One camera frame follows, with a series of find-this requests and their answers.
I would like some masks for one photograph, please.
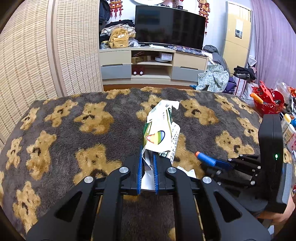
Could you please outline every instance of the woven bamboo screen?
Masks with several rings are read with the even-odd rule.
[[[98,0],[58,0],[57,51],[68,95],[102,91],[97,14]]]
[[[34,100],[57,96],[46,47],[47,5],[48,0],[24,1],[0,34],[0,133],[5,139]]]

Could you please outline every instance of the rainbow logo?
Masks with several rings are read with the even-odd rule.
[[[146,136],[146,139],[156,145],[162,142],[162,140],[165,137],[165,132],[164,131],[158,131],[157,133],[153,135],[148,135]]]

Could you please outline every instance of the orange toy gun handle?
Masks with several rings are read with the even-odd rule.
[[[250,96],[257,101],[259,104],[263,104],[263,100],[255,93],[250,94]]]

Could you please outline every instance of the gray drawer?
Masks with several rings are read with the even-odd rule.
[[[131,78],[130,64],[114,64],[101,67],[102,79]]]
[[[171,79],[197,82],[200,73],[204,73],[204,70],[173,66]]]

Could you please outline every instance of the pink package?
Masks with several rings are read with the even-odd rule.
[[[296,150],[296,132],[292,135],[291,139],[287,143],[287,147],[290,152]]]

